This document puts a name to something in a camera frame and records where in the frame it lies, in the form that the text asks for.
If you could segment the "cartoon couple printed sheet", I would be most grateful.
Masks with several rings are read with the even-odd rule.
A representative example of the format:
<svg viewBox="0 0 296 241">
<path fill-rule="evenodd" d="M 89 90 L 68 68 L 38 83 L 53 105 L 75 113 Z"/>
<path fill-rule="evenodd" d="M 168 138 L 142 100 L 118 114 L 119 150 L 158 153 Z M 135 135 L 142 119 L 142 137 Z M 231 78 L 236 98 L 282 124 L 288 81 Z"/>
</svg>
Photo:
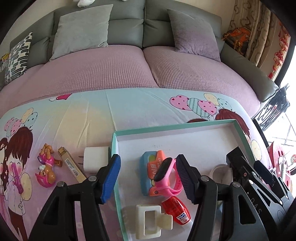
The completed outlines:
<svg viewBox="0 0 296 241">
<path fill-rule="evenodd" d="M 245 109 L 226 95 L 201 91 L 160 88 L 126 88 L 87 91 L 38 100 L 9 110 L 1 118 L 1 138 L 12 140 L 29 120 L 33 135 L 30 156 L 24 173 L 30 177 L 32 196 L 19 200 L 20 216 L 27 233 L 52 192 L 36 179 L 37 155 L 43 145 L 65 147 L 80 162 L 86 147 L 109 147 L 113 133 L 155 126 L 236 120 L 255 160 L 271 165 L 266 146 Z M 111 240 L 124 240 L 118 219 L 115 196 L 102 206 L 102 215 Z"/>
</svg>

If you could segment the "gold patterned long box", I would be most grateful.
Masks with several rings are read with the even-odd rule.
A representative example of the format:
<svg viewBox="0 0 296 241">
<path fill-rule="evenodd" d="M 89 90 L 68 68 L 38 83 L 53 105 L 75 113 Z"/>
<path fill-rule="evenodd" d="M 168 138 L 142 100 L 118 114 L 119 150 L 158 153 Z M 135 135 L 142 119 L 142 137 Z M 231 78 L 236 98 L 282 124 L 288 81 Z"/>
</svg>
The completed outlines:
<svg viewBox="0 0 296 241">
<path fill-rule="evenodd" d="M 86 180 L 86 176 L 78 168 L 71 154 L 64 147 L 60 147 L 58 149 L 58 154 L 79 183 L 82 183 Z"/>
</svg>

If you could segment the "red glue bottle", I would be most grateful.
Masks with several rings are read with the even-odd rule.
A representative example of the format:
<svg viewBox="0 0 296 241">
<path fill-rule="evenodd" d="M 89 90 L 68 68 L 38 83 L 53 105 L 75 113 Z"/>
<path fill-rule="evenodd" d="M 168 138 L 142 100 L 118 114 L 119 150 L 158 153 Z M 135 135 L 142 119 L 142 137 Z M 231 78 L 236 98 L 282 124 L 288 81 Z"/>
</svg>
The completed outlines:
<svg viewBox="0 0 296 241">
<path fill-rule="evenodd" d="M 162 207 L 166 214 L 172 215 L 173 220 L 179 225 L 187 225 L 192 222 L 189 210 L 185 204 L 176 196 L 162 201 Z"/>
</svg>

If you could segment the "white plush toy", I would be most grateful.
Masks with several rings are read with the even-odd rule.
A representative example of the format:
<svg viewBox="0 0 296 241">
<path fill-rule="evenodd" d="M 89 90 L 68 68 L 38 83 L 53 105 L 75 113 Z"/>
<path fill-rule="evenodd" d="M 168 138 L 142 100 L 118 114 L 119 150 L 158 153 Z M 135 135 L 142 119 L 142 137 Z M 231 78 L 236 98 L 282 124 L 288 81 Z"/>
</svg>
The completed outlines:
<svg viewBox="0 0 296 241">
<path fill-rule="evenodd" d="M 77 1 L 77 6 L 79 8 L 84 8 L 92 5 L 95 2 L 95 0 L 78 0 Z"/>
</svg>

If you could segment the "pink fitness band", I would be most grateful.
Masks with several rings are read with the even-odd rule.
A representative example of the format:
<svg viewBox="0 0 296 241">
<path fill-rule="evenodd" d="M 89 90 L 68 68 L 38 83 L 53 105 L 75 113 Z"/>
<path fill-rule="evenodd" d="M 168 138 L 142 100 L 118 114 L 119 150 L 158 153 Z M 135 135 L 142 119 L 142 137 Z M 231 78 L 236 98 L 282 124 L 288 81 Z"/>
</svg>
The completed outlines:
<svg viewBox="0 0 296 241">
<path fill-rule="evenodd" d="M 175 186 L 173 188 L 169 184 L 172 170 L 175 173 Z M 177 171 L 176 159 L 168 157 L 163 160 L 154 176 L 154 184 L 158 195 L 172 197 L 178 196 L 181 193 L 183 185 Z"/>
</svg>

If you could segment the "grey sofa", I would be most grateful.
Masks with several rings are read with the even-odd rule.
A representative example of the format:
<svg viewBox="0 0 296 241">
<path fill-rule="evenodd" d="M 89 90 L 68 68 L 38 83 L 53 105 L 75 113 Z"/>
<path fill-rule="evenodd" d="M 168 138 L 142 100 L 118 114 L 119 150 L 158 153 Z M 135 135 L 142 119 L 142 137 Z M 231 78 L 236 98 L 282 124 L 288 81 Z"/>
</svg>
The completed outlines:
<svg viewBox="0 0 296 241">
<path fill-rule="evenodd" d="M 109 20 L 108 44 L 134 45 L 140 48 L 173 47 L 175 43 L 167 9 L 176 9 L 193 18 L 203 19 L 211 25 L 222 62 L 248 83 L 259 101 L 265 102 L 277 92 L 278 86 L 272 80 L 224 43 L 221 35 L 221 18 L 217 15 L 178 1 L 95 1 L 93 6 L 106 4 L 113 5 Z M 8 48 L 11 49 L 28 33 L 32 33 L 31 46 L 36 50 L 36 55 L 31 58 L 32 65 L 48 61 L 60 17 L 79 10 L 77 4 L 73 3 L 51 11 L 12 39 Z"/>
</svg>

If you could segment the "white hair claw clip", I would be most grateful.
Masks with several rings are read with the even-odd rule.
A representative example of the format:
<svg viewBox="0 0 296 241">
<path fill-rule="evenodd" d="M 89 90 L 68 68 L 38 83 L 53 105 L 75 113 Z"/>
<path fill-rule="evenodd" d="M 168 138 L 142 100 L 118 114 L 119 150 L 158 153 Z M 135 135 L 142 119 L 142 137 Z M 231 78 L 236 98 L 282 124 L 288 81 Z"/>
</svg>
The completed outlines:
<svg viewBox="0 0 296 241">
<path fill-rule="evenodd" d="M 173 216 L 162 213 L 160 205 L 137 205 L 135 209 L 135 236 L 137 240 L 158 238 L 162 230 L 173 229 Z"/>
</svg>

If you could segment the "pink cartoon dog toy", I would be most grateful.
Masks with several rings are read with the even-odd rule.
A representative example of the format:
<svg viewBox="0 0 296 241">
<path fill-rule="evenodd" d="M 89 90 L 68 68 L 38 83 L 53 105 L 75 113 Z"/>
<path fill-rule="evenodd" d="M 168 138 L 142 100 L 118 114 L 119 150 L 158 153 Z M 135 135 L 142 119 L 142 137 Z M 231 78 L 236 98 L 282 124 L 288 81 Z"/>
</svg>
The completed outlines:
<svg viewBox="0 0 296 241">
<path fill-rule="evenodd" d="M 54 167 L 62 167 L 63 165 L 62 160 L 55 159 L 53 154 L 52 146 L 45 143 L 37 156 L 40 165 L 38 167 L 39 173 L 36 173 L 35 176 L 37 182 L 45 188 L 52 187 L 56 182 Z"/>
</svg>

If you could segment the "pink waffle sofa cover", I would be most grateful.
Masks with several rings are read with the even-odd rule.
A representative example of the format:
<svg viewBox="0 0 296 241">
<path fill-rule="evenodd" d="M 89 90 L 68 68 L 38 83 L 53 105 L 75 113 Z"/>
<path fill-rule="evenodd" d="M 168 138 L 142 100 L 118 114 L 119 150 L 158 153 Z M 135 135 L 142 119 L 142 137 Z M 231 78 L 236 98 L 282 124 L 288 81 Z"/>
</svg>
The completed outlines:
<svg viewBox="0 0 296 241">
<path fill-rule="evenodd" d="M 251 86 L 226 64 L 173 47 L 129 45 L 83 50 L 29 68 L 1 90 L 1 114 L 31 101 L 99 89 L 169 88 L 226 95 L 249 115 L 260 108 Z"/>
</svg>

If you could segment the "orange red decoration bag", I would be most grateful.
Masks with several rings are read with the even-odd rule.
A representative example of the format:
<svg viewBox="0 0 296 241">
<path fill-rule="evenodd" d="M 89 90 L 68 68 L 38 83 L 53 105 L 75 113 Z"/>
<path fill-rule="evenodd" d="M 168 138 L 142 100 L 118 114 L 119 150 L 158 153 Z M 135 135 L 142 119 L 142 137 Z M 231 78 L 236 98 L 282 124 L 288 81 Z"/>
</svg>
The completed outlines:
<svg viewBox="0 0 296 241">
<path fill-rule="evenodd" d="M 245 57 L 249 45 L 250 35 L 251 31 L 248 28 L 239 27 L 225 33 L 222 40 Z"/>
</svg>

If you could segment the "patterned beige curtain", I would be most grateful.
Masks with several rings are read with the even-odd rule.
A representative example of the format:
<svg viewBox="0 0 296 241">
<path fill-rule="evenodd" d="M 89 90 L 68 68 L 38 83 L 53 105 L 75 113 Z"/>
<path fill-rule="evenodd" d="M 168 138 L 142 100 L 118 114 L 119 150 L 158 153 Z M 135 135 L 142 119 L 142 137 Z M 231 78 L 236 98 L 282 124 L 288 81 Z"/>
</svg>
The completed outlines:
<svg viewBox="0 0 296 241">
<path fill-rule="evenodd" d="M 239 27 L 251 31 L 245 58 L 258 68 L 267 62 L 267 73 L 274 75 L 290 46 L 287 29 L 261 1 L 235 1 L 228 31 Z"/>
</svg>

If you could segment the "teal rimmed white tray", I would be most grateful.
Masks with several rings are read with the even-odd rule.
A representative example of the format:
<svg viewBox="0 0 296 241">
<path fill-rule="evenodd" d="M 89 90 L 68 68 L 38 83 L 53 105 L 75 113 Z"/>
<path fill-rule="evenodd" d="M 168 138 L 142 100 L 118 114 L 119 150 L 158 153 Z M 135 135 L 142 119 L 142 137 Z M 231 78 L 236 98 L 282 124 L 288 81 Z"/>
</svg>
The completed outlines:
<svg viewBox="0 0 296 241">
<path fill-rule="evenodd" d="M 146 151 L 162 150 L 168 157 L 183 154 L 202 175 L 218 164 L 236 147 L 250 165 L 255 158 L 236 120 L 205 121 L 170 126 L 155 126 L 117 131 L 113 134 L 111 152 L 121 157 L 121 168 L 114 187 L 118 219 L 124 240 L 135 240 L 135 207 L 138 204 L 159 205 L 162 198 L 144 196 L 140 188 L 139 160 Z"/>
</svg>

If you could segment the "white wall charger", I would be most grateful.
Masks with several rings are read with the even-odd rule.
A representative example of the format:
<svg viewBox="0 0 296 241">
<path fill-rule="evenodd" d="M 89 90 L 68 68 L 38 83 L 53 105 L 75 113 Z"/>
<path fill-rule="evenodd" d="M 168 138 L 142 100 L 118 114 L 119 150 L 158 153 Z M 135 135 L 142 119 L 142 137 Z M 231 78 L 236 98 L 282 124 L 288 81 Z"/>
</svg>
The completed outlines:
<svg viewBox="0 0 296 241">
<path fill-rule="evenodd" d="M 79 156 L 83 160 L 83 170 L 89 174 L 96 174 L 100 168 L 106 166 L 109 160 L 108 147 L 86 147 L 83 155 Z"/>
</svg>

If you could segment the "grey purple right pillow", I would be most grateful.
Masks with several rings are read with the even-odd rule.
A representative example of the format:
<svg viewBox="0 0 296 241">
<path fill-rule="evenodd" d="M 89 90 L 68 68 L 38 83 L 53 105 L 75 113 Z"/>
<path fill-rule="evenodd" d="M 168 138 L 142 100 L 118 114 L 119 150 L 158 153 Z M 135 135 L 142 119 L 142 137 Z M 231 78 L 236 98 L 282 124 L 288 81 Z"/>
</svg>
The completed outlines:
<svg viewBox="0 0 296 241">
<path fill-rule="evenodd" d="M 179 53 L 188 53 L 220 62 L 220 52 L 211 25 L 200 18 L 167 9 L 175 49 Z"/>
</svg>

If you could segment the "light grey middle pillow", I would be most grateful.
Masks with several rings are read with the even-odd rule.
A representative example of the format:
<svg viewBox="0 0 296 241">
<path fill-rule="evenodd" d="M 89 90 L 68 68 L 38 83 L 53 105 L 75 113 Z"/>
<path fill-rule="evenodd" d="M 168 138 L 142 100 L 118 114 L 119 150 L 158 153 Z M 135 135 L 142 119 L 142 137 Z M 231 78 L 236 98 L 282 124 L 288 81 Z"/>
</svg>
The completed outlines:
<svg viewBox="0 0 296 241">
<path fill-rule="evenodd" d="M 113 4 L 95 6 L 60 17 L 52 57 L 108 46 L 108 25 Z"/>
</svg>

